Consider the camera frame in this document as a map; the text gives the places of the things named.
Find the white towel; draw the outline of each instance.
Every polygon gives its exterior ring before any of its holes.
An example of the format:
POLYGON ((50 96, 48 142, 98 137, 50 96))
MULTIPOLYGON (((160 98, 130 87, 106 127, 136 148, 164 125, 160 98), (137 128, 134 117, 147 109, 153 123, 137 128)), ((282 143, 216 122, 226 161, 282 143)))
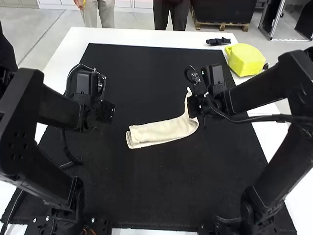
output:
POLYGON ((187 98, 192 95, 187 88, 185 98, 185 112, 180 117, 130 126, 126 132, 126 142, 129 148, 142 148, 160 143, 175 141, 193 134, 199 127, 198 119, 190 118, 188 114, 187 98))

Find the gray floor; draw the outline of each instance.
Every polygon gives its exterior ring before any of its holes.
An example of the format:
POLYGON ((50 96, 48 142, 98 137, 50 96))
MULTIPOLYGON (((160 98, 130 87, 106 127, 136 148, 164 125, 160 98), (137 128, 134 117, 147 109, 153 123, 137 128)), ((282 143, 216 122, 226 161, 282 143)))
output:
MULTIPOLYGON (((242 32, 239 27, 226 27, 226 32, 235 34, 240 43, 257 47, 274 65, 282 53, 313 46, 313 42, 269 42, 258 30, 261 13, 253 15, 249 32, 242 32)), ((291 21, 285 14, 280 20, 276 37, 294 38, 298 36, 287 22, 291 21)), ((20 67, 43 70, 57 49, 62 39, 72 26, 84 26, 79 11, 44 10, 23 8, 1 8, 0 20, 3 31, 15 48, 17 63, 20 67)), ((115 13, 116 28, 154 29, 153 15, 149 13, 115 13)), ((169 23, 167 30, 173 30, 169 23)), ((188 16, 186 31, 196 31, 191 16, 188 16)), ((216 31, 215 26, 202 28, 201 31, 216 31)), ((289 113, 286 102, 277 103, 282 113, 289 113)))

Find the white table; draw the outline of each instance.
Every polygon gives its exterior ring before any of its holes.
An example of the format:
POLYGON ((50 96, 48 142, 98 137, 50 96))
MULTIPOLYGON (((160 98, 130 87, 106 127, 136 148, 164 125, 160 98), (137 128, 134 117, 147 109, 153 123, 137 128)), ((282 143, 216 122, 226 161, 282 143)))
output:
MULTIPOLYGON (((133 29, 101 29, 101 28, 71 28, 46 66, 44 83, 52 89, 63 94, 66 89, 67 75, 70 69, 79 63, 88 43, 149 46, 149 47, 177 47, 194 49, 222 49, 224 46, 209 47, 205 41, 209 38, 230 38, 232 44, 237 40, 232 33, 210 32, 178 32, 178 31, 153 31, 133 29)), ((238 85, 247 78, 238 78, 233 74, 238 85)), ((249 116, 259 114, 278 114, 274 103, 251 110, 249 116)), ((286 123, 260 122, 254 123, 253 128, 259 139, 267 161, 280 146, 288 131, 286 123)), ((40 141, 46 129, 45 125, 38 124, 35 140, 40 141)), ((311 234, 311 222, 313 221, 313 171, 297 185, 286 199, 287 208, 299 235, 311 234)), ((0 214, 4 212, 15 187, 0 182, 0 214)), ((22 235, 26 225, 9 226, 8 231, 14 235, 22 235)), ((186 232, 151 231, 114 229, 114 235, 184 235, 186 232)))

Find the wooden pallet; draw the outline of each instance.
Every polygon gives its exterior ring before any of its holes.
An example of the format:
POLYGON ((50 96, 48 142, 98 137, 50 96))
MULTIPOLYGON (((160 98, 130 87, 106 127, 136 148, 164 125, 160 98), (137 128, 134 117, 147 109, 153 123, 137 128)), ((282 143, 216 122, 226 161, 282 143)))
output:
POLYGON ((195 24, 195 27, 196 27, 196 30, 200 30, 201 29, 201 26, 204 26, 204 25, 218 25, 220 27, 220 31, 224 31, 225 30, 225 27, 226 25, 227 26, 240 26, 242 27, 242 30, 243 32, 248 32, 249 30, 249 25, 248 23, 219 23, 219 22, 199 22, 197 20, 197 17, 196 17, 196 14, 195 14, 195 11, 193 9, 192 6, 190 6, 190 11, 191 11, 191 16, 192 16, 192 19, 194 21, 194 24, 195 24))

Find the dark pants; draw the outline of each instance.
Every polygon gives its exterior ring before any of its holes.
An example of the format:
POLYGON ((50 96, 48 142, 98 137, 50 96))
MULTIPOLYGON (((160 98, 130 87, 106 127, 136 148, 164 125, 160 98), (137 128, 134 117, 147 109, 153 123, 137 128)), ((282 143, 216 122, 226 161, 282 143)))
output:
POLYGON ((9 69, 11 72, 16 72, 18 66, 16 65, 14 49, 6 37, 3 35, 2 26, 0 22, 0 66, 9 69))
POLYGON ((189 11, 189 0, 154 0, 153 14, 156 30, 166 29, 169 11, 171 11, 173 29, 185 31, 189 11))

